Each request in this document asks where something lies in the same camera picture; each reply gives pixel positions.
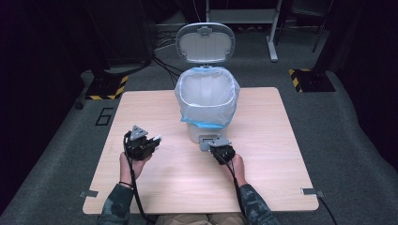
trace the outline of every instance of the trash can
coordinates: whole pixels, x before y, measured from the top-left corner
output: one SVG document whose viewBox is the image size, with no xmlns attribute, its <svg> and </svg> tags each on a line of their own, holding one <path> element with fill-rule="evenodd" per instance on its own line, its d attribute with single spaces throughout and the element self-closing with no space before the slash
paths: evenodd
<svg viewBox="0 0 398 225">
<path fill-rule="evenodd" d="M 179 55 L 188 62 L 218 63 L 231 57 L 235 37 L 223 24 L 194 23 L 177 33 L 176 47 Z M 193 142 L 199 143 L 202 135 L 227 136 L 239 90 L 234 76 L 224 67 L 193 67 L 180 75 L 175 94 L 181 121 L 187 123 Z"/>
</svg>

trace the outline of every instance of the open lid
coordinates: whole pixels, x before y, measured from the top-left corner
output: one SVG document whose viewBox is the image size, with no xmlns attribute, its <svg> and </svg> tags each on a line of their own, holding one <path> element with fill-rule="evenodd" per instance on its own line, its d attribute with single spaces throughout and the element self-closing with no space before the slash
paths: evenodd
<svg viewBox="0 0 398 225">
<path fill-rule="evenodd" d="M 232 57 L 234 49 L 234 32 L 221 23 L 192 23 L 176 34 L 176 50 L 189 63 L 224 62 Z"/>
</svg>

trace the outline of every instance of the camouflage sleeve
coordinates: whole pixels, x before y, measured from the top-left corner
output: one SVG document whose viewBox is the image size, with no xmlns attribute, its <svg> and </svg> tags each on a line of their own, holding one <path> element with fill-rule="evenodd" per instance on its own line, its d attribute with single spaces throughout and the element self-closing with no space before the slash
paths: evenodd
<svg viewBox="0 0 398 225">
<path fill-rule="evenodd" d="M 117 184 L 106 199 L 98 225 L 129 224 L 130 205 L 133 192 L 130 188 Z"/>
<path fill-rule="evenodd" d="M 239 189 L 248 224 L 280 225 L 278 219 L 273 216 L 264 199 L 251 185 L 243 185 Z"/>
</svg>

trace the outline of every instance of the hazard tape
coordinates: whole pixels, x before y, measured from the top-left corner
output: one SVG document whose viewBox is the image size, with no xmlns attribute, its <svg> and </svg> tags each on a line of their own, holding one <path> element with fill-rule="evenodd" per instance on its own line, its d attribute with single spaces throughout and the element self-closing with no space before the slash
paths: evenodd
<svg viewBox="0 0 398 225">
<path fill-rule="evenodd" d="M 301 86 L 299 85 L 299 79 L 297 78 L 297 76 L 295 75 L 296 71 L 311 71 L 310 69 L 304 68 L 304 69 L 289 69 L 289 74 L 290 74 L 290 78 L 292 78 L 292 82 L 293 85 L 296 88 L 297 92 L 302 92 Z"/>
<path fill-rule="evenodd" d="M 114 95 L 111 95 L 111 96 L 86 96 L 85 99 L 92 99 L 92 100 L 118 99 L 123 93 L 123 90 L 127 83 L 128 78 L 129 77 L 126 76 L 122 79 L 122 81 L 120 82 L 120 85 L 117 88 L 117 91 Z"/>
</svg>

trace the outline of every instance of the hand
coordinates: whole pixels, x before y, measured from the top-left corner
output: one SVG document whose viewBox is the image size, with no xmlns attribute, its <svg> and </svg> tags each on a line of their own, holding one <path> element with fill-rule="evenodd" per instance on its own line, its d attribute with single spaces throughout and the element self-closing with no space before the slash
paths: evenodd
<svg viewBox="0 0 398 225">
<path fill-rule="evenodd" d="M 231 170 L 235 171 L 235 178 L 237 179 L 237 185 L 243 186 L 248 184 L 245 179 L 245 164 L 243 163 L 243 158 L 239 154 L 235 156 L 228 162 Z M 234 182 L 231 172 L 226 165 L 221 165 L 223 173 L 228 177 L 228 179 Z"/>
<path fill-rule="evenodd" d="M 132 169 L 134 170 L 134 174 L 135 174 L 135 179 L 138 179 L 138 177 L 140 176 L 141 172 L 143 171 L 143 168 L 145 166 L 145 164 L 152 158 L 152 155 L 150 155 L 149 157 L 146 157 L 144 160 L 132 160 L 131 161 L 131 166 Z M 131 182 L 131 175 L 130 175 L 130 166 L 129 163 L 127 162 L 127 157 L 125 155 L 124 152 L 122 152 L 120 154 L 120 181 L 127 183 L 127 184 L 132 184 Z"/>
</svg>

